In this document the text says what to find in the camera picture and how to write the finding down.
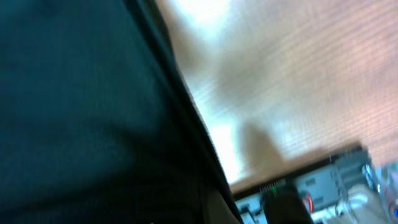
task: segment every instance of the electronic device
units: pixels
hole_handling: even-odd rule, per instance
[[[234,198],[245,224],[398,223],[398,198],[383,191],[368,152],[355,146]]]

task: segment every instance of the black device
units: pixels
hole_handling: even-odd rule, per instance
[[[346,147],[312,165],[238,192],[234,198],[245,224],[318,224],[325,220],[318,213],[330,219],[343,214],[338,205],[348,201],[349,190],[355,186],[364,186],[378,197],[374,176],[368,152],[362,146]]]

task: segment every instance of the wooden floor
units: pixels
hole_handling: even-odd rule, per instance
[[[233,191],[352,142],[398,159],[398,1],[158,5]]]

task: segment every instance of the cable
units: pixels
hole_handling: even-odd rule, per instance
[[[312,201],[312,198],[311,198],[310,194],[307,194],[307,200],[308,200],[308,203],[310,204],[310,213],[313,213],[313,211],[314,211],[314,209],[313,209],[313,201]]]

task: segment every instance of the dark clothing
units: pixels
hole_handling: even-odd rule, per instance
[[[0,2],[0,223],[240,220],[152,1]]]

